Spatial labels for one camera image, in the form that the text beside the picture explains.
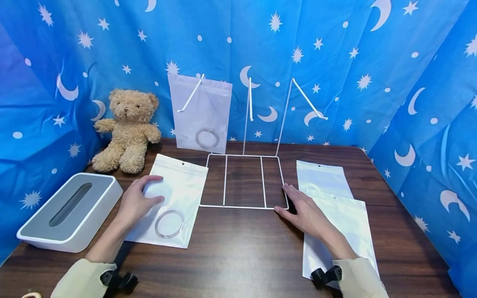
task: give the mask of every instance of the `ziplock pouch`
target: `ziplock pouch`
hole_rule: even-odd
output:
[[[379,276],[366,204],[363,201],[319,193],[312,189],[307,189],[305,194],[313,199],[329,221],[345,236],[354,252],[370,260]],[[326,272],[331,267],[333,267],[332,257],[328,249],[318,239],[305,234],[303,277],[311,279],[311,273],[317,268],[322,268]],[[339,288],[338,282],[330,283],[328,286]]]
[[[206,182],[208,168],[161,154],[151,175],[164,177],[144,187],[146,198],[164,196],[133,228],[126,241],[187,248]]]
[[[189,105],[181,110],[200,79],[167,75],[178,148],[225,153],[232,84],[202,79]]]
[[[306,189],[354,199],[340,166],[313,164],[297,160],[298,186]]]

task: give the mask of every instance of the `white moon print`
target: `white moon print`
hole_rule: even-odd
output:
[[[269,116],[260,116],[260,115],[257,115],[261,120],[265,121],[265,122],[273,122],[275,120],[277,120],[277,111],[273,108],[273,107],[270,107],[270,115]]]
[[[92,118],[91,121],[98,121],[99,119],[101,119],[101,117],[104,116],[104,113],[106,112],[106,106],[104,105],[102,101],[99,101],[99,100],[94,100],[93,103],[98,105],[99,113],[96,117]]]
[[[406,156],[400,156],[396,150],[394,150],[394,158],[396,159],[397,163],[402,166],[411,166],[414,163],[416,158],[416,152],[412,145],[409,144],[409,152]]]
[[[58,91],[60,92],[61,96],[63,96],[64,99],[69,100],[69,101],[74,101],[75,99],[78,98],[78,86],[72,91],[66,89],[63,86],[63,83],[61,82],[61,74],[59,73],[58,76],[56,77],[56,88],[58,88]]]
[[[242,84],[245,86],[245,87],[249,87],[249,75],[247,74],[249,72],[249,69],[250,67],[252,67],[251,65],[249,66],[245,66],[241,71],[240,71],[240,81],[242,82]],[[257,88],[258,86],[260,86],[260,84],[254,84],[252,82],[251,84],[251,87],[252,88]]]
[[[371,7],[377,7],[379,9],[379,20],[370,30],[376,31],[381,28],[387,21],[387,18],[389,18],[389,14],[391,13],[391,0],[376,0]]]
[[[457,194],[455,192],[452,192],[450,190],[444,190],[441,192],[441,204],[444,206],[444,208],[447,210],[447,212],[450,212],[449,210],[449,205],[451,203],[457,203],[459,205],[460,211],[467,217],[467,220],[470,221],[470,214],[469,211],[467,210],[467,207],[462,203],[461,200],[457,197]]]
[[[318,111],[318,113],[320,114],[321,117],[324,117],[323,113],[321,113],[320,111]],[[305,122],[305,125],[308,126],[310,120],[315,117],[318,117],[318,116],[314,111],[311,111],[308,114],[306,114],[305,118],[303,119],[303,121]]]
[[[414,109],[414,104],[416,102],[417,97],[421,92],[425,89],[425,87],[422,87],[421,89],[417,90],[416,93],[414,93],[414,96],[411,98],[411,101],[409,102],[409,105],[407,106],[407,112],[409,115],[415,115],[417,114],[417,111]]]
[[[156,0],[148,0],[145,12],[153,11],[156,8]]]

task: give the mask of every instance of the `white tissue box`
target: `white tissue box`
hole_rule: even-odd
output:
[[[39,248],[83,251],[122,194],[113,176],[75,174],[18,230],[17,238]]]

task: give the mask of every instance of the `sleeve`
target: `sleeve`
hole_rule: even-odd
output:
[[[389,298],[371,262],[363,257],[333,260],[342,270],[340,290],[344,298]]]
[[[108,287],[103,285],[100,276],[109,270],[116,270],[116,264],[81,259],[60,279],[51,298],[103,298]]]

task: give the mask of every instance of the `blue curtain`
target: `blue curtain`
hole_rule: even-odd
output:
[[[228,138],[360,147],[450,266],[477,277],[476,0],[8,0],[0,11],[0,259],[15,232],[109,136],[113,88],[157,94],[167,73],[233,84]]]

